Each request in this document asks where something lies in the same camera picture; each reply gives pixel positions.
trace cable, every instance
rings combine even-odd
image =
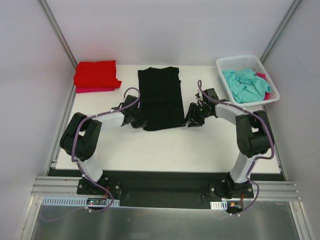
[[[218,101],[218,100],[215,100],[215,99],[209,97],[209,96],[202,90],[202,88],[201,88],[201,87],[202,87],[202,81],[201,81],[201,80],[198,80],[197,85],[198,85],[198,88],[199,88],[200,92],[202,93],[202,95],[205,96],[207,99],[209,99],[209,101],[211,101],[211,102],[213,102],[213,103],[215,103],[215,104],[222,104],[222,105],[231,106],[231,107],[233,107],[233,108],[236,108],[236,109],[238,109],[238,110],[240,110],[240,111],[242,111],[242,112],[244,112],[244,113],[246,113],[246,114],[249,114],[249,115],[255,117],[256,119],[258,119],[258,120],[260,121],[260,123],[261,123],[261,125],[262,125],[262,127],[263,127],[263,129],[264,129],[264,131],[265,131],[265,133],[266,133],[266,135],[267,135],[267,138],[268,138],[268,141],[269,141],[269,144],[270,144],[270,147],[271,147],[271,156],[257,156],[257,157],[254,159],[253,163],[251,164],[248,172],[246,173],[246,179],[247,179],[251,184],[256,185],[256,195],[255,195],[255,198],[253,199],[253,201],[250,203],[250,205],[249,205],[248,207],[246,207],[244,210],[242,210],[242,212],[245,212],[247,209],[249,209],[249,208],[257,201],[258,196],[259,196],[259,192],[260,192],[259,185],[258,185],[255,181],[252,181],[252,180],[249,178],[249,175],[250,175],[251,171],[253,170],[256,162],[257,162],[259,159],[267,159],[267,160],[270,160],[270,159],[273,159],[274,156],[275,156],[275,147],[274,147],[274,143],[273,143],[273,141],[272,141],[270,132],[269,132],[269,130],[268,130],[268,127],[267,127],[265,121],[264,121],[261,117],[259,117],[258,115],[254,114],[253,112],[250,112],[250,111],[248,111],[248,110],[245,110],[244,108],[242,108],[242,107],[240,107],[240,106],[238,106],[238,105],[232,104],[232,103],[230,103],[230,102]]]
[[[124,92],[123,97],[126,98],[127,92],[128,92],[129,90],[131,90],[131,89],[136,90],[137,93],[138,93],[138,97],[137,97],[137,99],[136,99],[134,102],[128,104],[127,106],[124,106],[124,107],[122,107],[122,108],[119,108],[119,109],[116,109],[116,110],[113,110],[113,111],[106,111],[106,112],[99,113],[99,114],[97,114],[97,115],[88,116],[88,117],[84,118],[84,119],[79,123],[79,125],[78,125],[78,127],[77,127],[77,129],[76,129],[75,137],[74,137],[73,145],[72,145],[72,151],[71,151],[71,161],[72,161],[73,163],[76,162],[76,165],[78,166],[80,172],[85,176],[86,179],[88,179],[88,180],[89,180],[92,184],[94,184],[95,186],[97,186],[97,187],[101,188],[102,190],[104,190],[105,193],[111,197],[111,202],[110,202],[107,206],[105,206],[104,208],[99,209],[99,210],[90,209],[90,212],[98,213],[98,212],[105,211],[106,209],[108,209],[108,208],[114,203],[114,197],[113,197],[113,195],[111,194],[111,192],[110,192],[108,189],[106,189],[105,187],[103,187],[103,186],[101,186],[100,184],[96,183],[96,182],[93,181],[88,175],[86,175],[85,171],[84,171],[84,170],[82,169],[82,167],[80,166],[78,160],[75,159],[75,151],[76,151],[76,146],[77,146],[77,140],[78,140],[79,132],[80,132],[80,129],[81,129],[82,125],[83,125],[87,120],[89,120],[89,119],[94,119],[94,118],[99,117],[99,116],[103,116],[103,115],[107,115],[107,114],[119,112],[119,111],[125,110],[125,109],[130,108],[131,106],[135,105],[135,104],[140,100],[140,96],[141,96],[141,94],[140,94],[140,92],[139,92],[139,90],[138,90],[137,88],[135,88],[135,87],[129,87],[129,88]],[[57,217],[57,218],[54,218],[54,219],[46,219],[46,218],[44,218],[43,215],[42,215],[43,208],[41,208],[41,209],[40,209],[40,212],[39,212],[39,218],[40,218],[42,221],[44,221],[44,222],[55,222],[55,221],[58,221],[58,220],[60,220],[60,219],[63,219],[64,217],[66,217],[66,216],[68,216],[68,215],[70,215],[70,214],[72,214],[72,213],[74,213],[74,212],[76,212],[76,211],[78,211],[78,210],[80,210],[80,209],[87,209],[87,208],[88,208],[88,207],[78,207],[78,208],[73,209],[72,211],[68,212],[67,214],[62,215],[62,216]]]

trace black cloth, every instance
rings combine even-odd
[[[177,128],[184,125],[179,68],[149,67],[138,71],[140,108],[147,121],[146,131]]]

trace white wall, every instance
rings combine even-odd
[[[12,240],[74,71],[36,0],[0,1],[0,36],[0,239]]]
[[[320,1],[304,0],[264,66],[280,100],[267,106],[288,179],[320,238]]]
[[[80,61],[215,66],[261,57],[293,0],[48,0]]]

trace white vent strip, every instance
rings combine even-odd
[[[87,205],[87,197],[77,196],[44,196],[42,205],[66,207],[101,207],[111,203],[111,199],[103,200],[100,205]],[[114,200],[111,207],[120,207],[120,201]]]
[[[212,210],[227,210],[228,204],[227,201],[211,201],[210,206]]]

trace white table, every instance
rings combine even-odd
[[[123,101],[127,88],[138,88],[138,70],[163,65],[117,65],[117,78],[121,88],[110,92],[80,93],[75,97],[71,117],[76,112],[86,115],[105,112]],[[184,115],[189,104],[196,102],[197,81],[202,88],[215,88],[220,99],[227,95],[214,66],[179,67]],[[239,154],[236,127],[214,116],[205,119],[202,127],[180,127],[160,131],[133,129],[131,125],[110,129],[100,134],[96,152],[103,170],[119,171],[170,171],[170,172],[229,172]],[[75,170],[77,165],[64,150],[60,151],[57,169]],[[260,160],[254,173],[279,173],[276,157]]]

